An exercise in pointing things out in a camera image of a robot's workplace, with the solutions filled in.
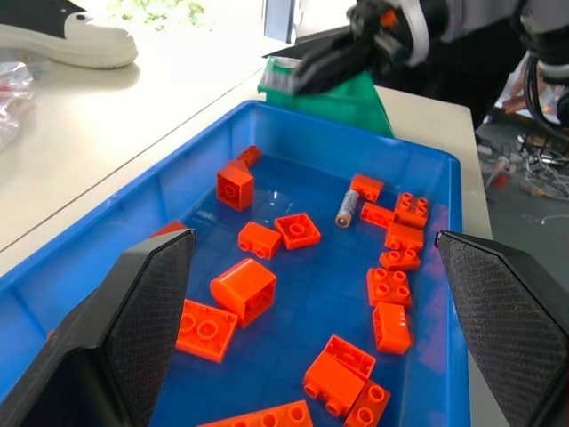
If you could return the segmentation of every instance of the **cables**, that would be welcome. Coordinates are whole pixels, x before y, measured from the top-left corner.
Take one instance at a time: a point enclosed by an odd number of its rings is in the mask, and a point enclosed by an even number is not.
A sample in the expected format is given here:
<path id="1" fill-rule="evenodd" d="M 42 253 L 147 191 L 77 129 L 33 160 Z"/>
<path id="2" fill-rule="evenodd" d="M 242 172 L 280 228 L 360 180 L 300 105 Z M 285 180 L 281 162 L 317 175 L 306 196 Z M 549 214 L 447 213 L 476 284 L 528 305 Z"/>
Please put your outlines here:
<path id="1" fill-rule="evenodd" d="M 527 60 L 527 70 L 525 71 L 525 103 L 532 113 L 533 119 L 543 127 L 550 135 L 569 143 L 569 135 L 566 129 L 552 124 L 541 111 L 540 95 L 537 88 L 537 58 L 530 52 Z"/>

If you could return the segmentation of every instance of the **battery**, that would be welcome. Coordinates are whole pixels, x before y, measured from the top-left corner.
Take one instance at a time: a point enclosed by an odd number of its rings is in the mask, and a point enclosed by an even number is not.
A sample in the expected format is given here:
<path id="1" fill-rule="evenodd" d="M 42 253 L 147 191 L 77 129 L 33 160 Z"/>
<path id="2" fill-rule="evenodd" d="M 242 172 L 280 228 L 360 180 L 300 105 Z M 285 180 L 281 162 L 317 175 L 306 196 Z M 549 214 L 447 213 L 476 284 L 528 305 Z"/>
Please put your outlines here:
<path id="1" fill-rule="evenodd" d="M 338 227 L 346 228 L 352 222 L 352 215 L 356 210 L 357 200 L 359 194 L 353 189 L 349 189 L 341 202 L 340 210 L 336 215 L 336 225 Z"/>

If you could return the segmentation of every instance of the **plastic bag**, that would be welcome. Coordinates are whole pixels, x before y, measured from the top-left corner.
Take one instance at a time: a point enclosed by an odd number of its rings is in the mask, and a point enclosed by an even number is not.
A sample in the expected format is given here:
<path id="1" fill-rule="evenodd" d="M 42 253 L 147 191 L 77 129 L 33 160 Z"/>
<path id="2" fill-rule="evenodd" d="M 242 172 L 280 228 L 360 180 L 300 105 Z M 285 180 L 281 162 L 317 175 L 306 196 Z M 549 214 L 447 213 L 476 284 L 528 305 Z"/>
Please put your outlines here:
<path id="1" fill-rule="evenodd" d="M 0 149 L 18 134 L 20 116 L 33 93 L 34 80 L 22 62 L 0 62 Z"/>

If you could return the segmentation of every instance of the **orange slope brick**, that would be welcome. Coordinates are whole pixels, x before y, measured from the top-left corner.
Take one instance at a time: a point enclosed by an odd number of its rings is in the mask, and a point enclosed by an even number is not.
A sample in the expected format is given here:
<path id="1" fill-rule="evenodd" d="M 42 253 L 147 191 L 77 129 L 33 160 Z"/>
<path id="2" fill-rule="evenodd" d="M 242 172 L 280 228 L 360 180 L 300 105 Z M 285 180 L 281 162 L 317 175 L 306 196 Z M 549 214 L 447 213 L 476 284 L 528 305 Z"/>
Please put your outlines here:
<path id="1" fill-rule="evenodd" d="M 415 271 L 421 266 L 417 251 L 405 249 L 404 251 L 389 251 L 380 255 L 380 264 L 385 270 Z"/>
<path id="2" fill-rule="evenodd" d="M 235 314 L 185 300 L 176 349 L 220 363 L 236 325 Z"/>
<path id="3" fill-rule="evenodd" d="M 283 235 L 288 250 L 315 245 L 321 238 L 317 226 L 305 213 L 276 218 L 275 227 Z"/>
<path id="4" fill-rule="evenodd" d="M 349 189 L 357 191 L 360 197 L 363 197 L 369 202 L 377 202 L 382 188 L 383 182 L 362 175 L 361 173 L 357 173 L 349 184 Z"/>
<path id="5" fill-rule="evenodd" d="M 259 147 L 256 145 L 252 145 L 248 149 L 246 149 L 243 153 L 241 153 L 237 160 L 243 160 L 247 166 L 252 166 L 260 159 L 261 152 Z"/>
<path id="6" fill-rule="evenodd" d="M 276 276 L 251 258 L 245 258 L 212 281 L 212 296 L 237 314 L 245 327 L 267 310 L 275 299 Z"/>
<path id="7" fill-rule="evenodd" d="M 429 201 L 413 197 L 411 193 L 401 193 L 397 198 L 395 217 L 400 224 L 423 229 L 429 220 Z"/>
<path id="8" fill-rule="evenodd" d="M 304 391 L 312 399 L 321 399 L 333 416 L 345 416 L 364 388 L 359 378 L 331 354 L 320 353 L 304 376 Z"/>
<path id="9" fill-rule="evenodd" d="M 358 349 L 355 345 L 342 340 L 338 335 L 332 335 L 324 351 L 331 354 L 343 366 L 359 376 L 362 380 L 367 380 L 372 374 L 373 367 L 375 366 L 375 358 L 365 351 Z"/>
<path id="10" fill-rule="evenodd" d="M 259 258 L 270 260 L 281 246 L 282 236 L 278 231 L 263 227 L 256 222 L 247 222 L 239 232 L 237 244 L 247 252 L 253 252 Z"/>
<path id="11" fill-rule="evenodd" d="M 306 401 L 299 400 L 198 427 L 312 427 L 313 425 Z"/>
<path id="12" fill-rule="evenodd" d="M 377 350 L 405 354 L 413 342 L 402 305 L 378 302 L 373 311 L 373 331 Z"/>
<path id="13" fill-rule="evenodd" d="M 151 237 L 155 238 L 156 236 L 162 236 L 163 234 L 172 233 L 178 230 L 185 230 L 187 227 L 179 221 L 172 221 L 169 224 L 165 225 L 162 229 L 154 233 Z"/>
<path id="14" fill-rule="evenodd" d="M 366 281 L 370 305 L 375 306 L 378 302 L 392 302 L 403 305 L 406 310 L 411 309 L 413 300 L 407 275 L 403 271 L 369 269 Z"/>
<path id="15" fill-rule="evenodd" d="M 423 248 L 424 235 L 422 230 L 417 230 L 406 225 L 392 222 L 385 233 L 385 246 L 399 251 L 402 249 L 414 249 L 420 251 Z"/>
<path id="16" fill-rule="evenodd" d="M 386 229 L 393 222 L 393 219 L 395 218 L 395 213 L 393 211 L 390 211 L 389 209 L 386 209 L 385 207 L 365 202 L 364 207 L 362 207 L 362 213 L 360 214 L 360 218 L 364 221 L 368 221 L 372 224 L 375 224 L 377 226 Z"/>
<path id="17" fill-rule="evenodd" d="M 376 427 L 390 397 L 387 390 L 368 380 L 349 411 L 344 427 Z"/>
<path id="18" fill-rule="evenodd" d="M 229 162 L 217 173 L 217 198 L 243 211 L 252 204 L 255 180 L 241 160 Z"/>

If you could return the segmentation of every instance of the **greenery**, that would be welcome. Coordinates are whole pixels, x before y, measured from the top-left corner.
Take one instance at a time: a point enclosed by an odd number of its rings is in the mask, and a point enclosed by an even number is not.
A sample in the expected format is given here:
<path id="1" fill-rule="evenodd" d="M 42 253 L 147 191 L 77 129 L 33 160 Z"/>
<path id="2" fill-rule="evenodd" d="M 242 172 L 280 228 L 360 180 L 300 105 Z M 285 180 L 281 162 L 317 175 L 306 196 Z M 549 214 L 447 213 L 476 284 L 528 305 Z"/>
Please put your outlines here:
<path id="1" fill-rule="evenodd" d="M 147 24 L 157 31 L 204 25 L 205 8 L 191 0 L 112 0 L 109 18 Z"/>

